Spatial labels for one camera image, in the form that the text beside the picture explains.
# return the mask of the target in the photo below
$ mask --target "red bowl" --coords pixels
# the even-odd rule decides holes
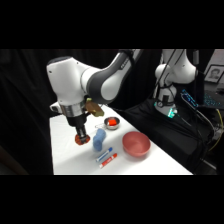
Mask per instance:
[[[124,150],[133,157],[147,154],[151,147],[149,138],[140,132],[130,132],[123,137]]]

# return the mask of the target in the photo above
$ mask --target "black curtain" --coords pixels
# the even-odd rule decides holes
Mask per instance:
[[[46,65],[73,56],[94,67],[108,66],[118,49],[0,49],[0,145],[32,175],[52,175],[49,106],[57,101]],[[155,85],[161,50],[145,50],[111,106],[143,102]]]

